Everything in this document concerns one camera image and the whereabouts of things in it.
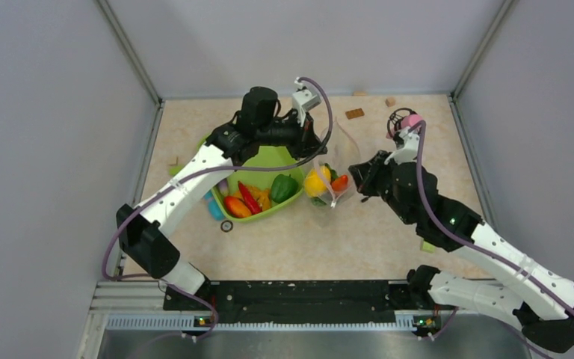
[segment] small wooden block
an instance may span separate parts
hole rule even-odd
[[[389,97],[386,99],[386,106],[392,107],[394,105],[395,105],[395,98],[394,97]]]
[[[421,251],[428,252],[428,253],[434,253],[435,249],[436,249],[436,247],[434,245],[422,240],[422,246],[420,247]]]
[[[354,110],[346,111],[347,119],[352,120],[354,118],[358,118],[364,116],[364,110],[361,108],[356,108]]]
[[[179,156],[171,157],[171,158],[168,160],[168,165],[169,165],[169,166],[177,166],[178,164],[179,164]]]

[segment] speckled tabletop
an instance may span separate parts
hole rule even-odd
[[[439,192],[481,213],[481,206],[457,134],[446,95],[395,96],[388,108],[385,96],[334,96],[331,105],[340,125],[359,145],[362,160],[378,150],[393,150],[386,139],[386,119],[393,109],[410,107],[428,122],[424,166],[439,178]],[[291,107],[281,98],[283,113]],[[169,180],[168,162],[182,165],[194,156],[197,142],[232,118],[241,99],[166,101],[155,142],[144,197]],[[345,111],[363,108],[364,117],[347,120]],[[315,130],[326,127],[324,105],[312,111]],[[203,202],[197,203],[170,238],[182,256],[212,280],[356,280],[401,279],[421,264],[436,266],[464,277],[489,277],[484,271],[437,249],[420,251],[414,226],[402,224],[382,201],[361,203],[354,195],[320,219],[309,198],[258,221],[235,223],[229,233],[220,230]],[[125,274],[144,271],[131,259]]]

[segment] white wall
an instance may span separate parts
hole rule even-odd
[[[449,92],[502,0],[111,0],[167,98],[292,91]]]
[[[0,358],[75,355],[153,115],[93,1],[0,1]]]
[[[574,1],[521,1],[460,105],[500,231],[574,279]]]

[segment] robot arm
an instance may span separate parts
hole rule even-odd
[[[429,218],[419,196],[417,149],[421,118],[412,110],[406,117],[391,115],[395,133],[389,132],[397,149],[379,151],[370,161],[349,167],[358,192],[381,197],[405,224],[416,224],[425,241],[465,258],[483,268],[502,286],[491,286],[456,277],[430,266],[420,266],[408,275],[411,298],[419,307],[454,305],[499,319],[529,340],[554,352],[574,345],[574,318],[528,278],[535,277],[557,297],[574,308],[574,281],[544,268],[505,241],[480,215],[461,202],[439,194],[437,178],[422,168],[426,198],[437,218],[450,232],[465,241],[500,255],[521,268],[515,271],[491,256],[447,237]]]
[[[203,273],[181,258],[168,237],[207,191],[234,172],[233,166],[242,166],[254,157],[260,146],[285,146],[294,159],[326,152],[313,132],[313,119],[309,115],[309,110],[321,103],[320,98],[300,82],[296,84],[293,108],[282,117],[278,117],[280,101],[276,92],[252,88],[231,121],[217,127],[174,178],[138,204],[145,206],[158,197],[126,226],[120,235],[120,248],[150,276],[191,294],[206,282]],[[206,171],[223,166],[229,168]],[[188,176],[193,178],[179,184]],[[116,214],[118,226],[134,211],[128,204],[122,206]]]

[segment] pink object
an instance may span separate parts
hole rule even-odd
[[[401,119],[401,122],[399,123],[398,128],[397,128],[397,126],[395,126],[394,131],[397,132],[397,131],[401,131],[402,129],[404,129],[406,127],[415,126],[421,120],[423,120],[423,117],[419,116],[418,114],[409,114],[408,116]],[[386,138],[392,138],[392,137],[390,137],[388,132],[386,132]]]

